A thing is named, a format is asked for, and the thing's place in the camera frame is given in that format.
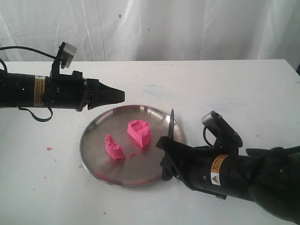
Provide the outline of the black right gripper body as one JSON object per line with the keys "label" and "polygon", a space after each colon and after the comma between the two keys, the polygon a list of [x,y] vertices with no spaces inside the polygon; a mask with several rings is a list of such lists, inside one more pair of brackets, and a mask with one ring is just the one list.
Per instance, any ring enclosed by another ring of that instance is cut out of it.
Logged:
{"label": "black right gripper body", "polygon": [[218,190],[219,185],[212,184],[211,168],[216,158],[225,159],[229,156],[208,146],[190,147],[181,145],[178,150],[182,182],[191,190],[226,199],[227,195]]}

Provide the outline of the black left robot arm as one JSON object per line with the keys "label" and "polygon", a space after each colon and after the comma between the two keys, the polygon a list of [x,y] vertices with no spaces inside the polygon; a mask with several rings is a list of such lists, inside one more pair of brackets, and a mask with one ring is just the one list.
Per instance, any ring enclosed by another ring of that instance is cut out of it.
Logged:
{"label": "black left robot arm", "polygon": [[125,92],[87,79],[79,71],[71,75],[41,76],[0,72],[0,106],[75,109],[80,112],[122,103]]}

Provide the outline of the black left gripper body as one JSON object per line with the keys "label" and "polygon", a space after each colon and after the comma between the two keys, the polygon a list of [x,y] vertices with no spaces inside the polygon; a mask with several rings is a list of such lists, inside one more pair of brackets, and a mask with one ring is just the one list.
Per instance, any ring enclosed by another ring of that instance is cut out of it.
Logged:
{"label": "black left gripper body", "polygon": [[43,93],[43,103],[51,108],[80,112],[85,106],[84,85],[82,72],[73,71],[70,75],[52,72]]}

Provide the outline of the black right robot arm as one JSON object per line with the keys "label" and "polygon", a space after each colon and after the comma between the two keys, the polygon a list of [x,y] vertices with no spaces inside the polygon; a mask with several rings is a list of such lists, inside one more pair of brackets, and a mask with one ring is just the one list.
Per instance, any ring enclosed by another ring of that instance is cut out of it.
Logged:
{"label": "black right robot arm", "polygon": [[186,187],[218,198],[256,203],[271,215],[300,222],[300,154],[294,148],[248,149],[236,144],[191,147],[163,136],[163,180],[175,177]]}

